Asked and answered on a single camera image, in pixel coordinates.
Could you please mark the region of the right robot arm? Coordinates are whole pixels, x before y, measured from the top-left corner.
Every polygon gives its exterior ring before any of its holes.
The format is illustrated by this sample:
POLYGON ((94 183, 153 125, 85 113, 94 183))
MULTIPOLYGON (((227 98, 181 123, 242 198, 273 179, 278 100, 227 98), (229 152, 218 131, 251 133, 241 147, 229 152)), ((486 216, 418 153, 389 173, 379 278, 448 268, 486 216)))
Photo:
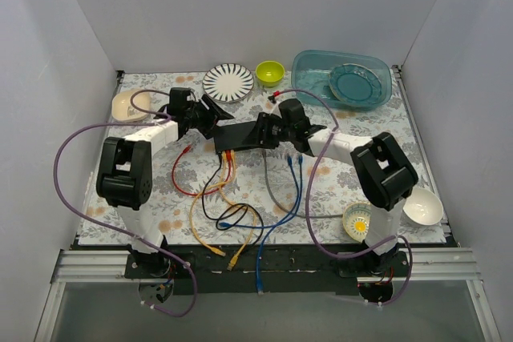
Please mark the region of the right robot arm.
POLYGON ((289 142, 298 152, 314 157, 305 197, 306 224, 312 241, 322 253, 337 260, 362 257, 363 268, 372 276, 380 276, 392 265, 389 251, 398 242, 402 209, 418 182, 418 174, 392 134, 348 135, 340 131, 337 120, 333 122, 332 128, 312 124, 299 100, 286 99, 271 114, 260 113, 256 121, 248 124, 243 143, 273 149, 281 142, 289 142), (314 235, 309 199, 315 173, 324 157, 352 166, 371 204, 365 248, 359 252, 334 254, 314 235))

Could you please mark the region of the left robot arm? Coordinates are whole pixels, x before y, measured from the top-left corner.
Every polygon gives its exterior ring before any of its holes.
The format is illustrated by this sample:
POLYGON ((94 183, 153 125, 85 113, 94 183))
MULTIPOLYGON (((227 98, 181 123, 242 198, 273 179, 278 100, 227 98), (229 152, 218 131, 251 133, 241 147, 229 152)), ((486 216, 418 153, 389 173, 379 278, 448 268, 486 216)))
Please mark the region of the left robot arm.
POLYGON ((120 216, 132 238, 131 249, 144 255, 144 270, 160 278, 169 272, 171 260, 159 251, 164 244, 164 234, 147 208, 153 182, 152 157, 190 130, 197 130, 210 139, 218 122, 233 116, 209 96, 196 99, 194 91, 183 87, 173 87, 167 105, 157 111, 138 105, 134 108, 151 113, 154 121, 138 124, 140 130, 134 134, 104 140, 96 193, 120 216))

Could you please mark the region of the dark grey network switch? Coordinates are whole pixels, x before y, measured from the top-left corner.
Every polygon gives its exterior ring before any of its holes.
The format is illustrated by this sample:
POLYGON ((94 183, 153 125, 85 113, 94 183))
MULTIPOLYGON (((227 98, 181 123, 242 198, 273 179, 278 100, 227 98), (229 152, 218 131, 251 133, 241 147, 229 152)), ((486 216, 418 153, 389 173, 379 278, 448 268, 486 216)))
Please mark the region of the dark grey network switch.
POLYGON ((235 123, 215 127, 212 132, 215 151, 221 154, 224 151, 246 151, 242 148, 243 123, 235 123))

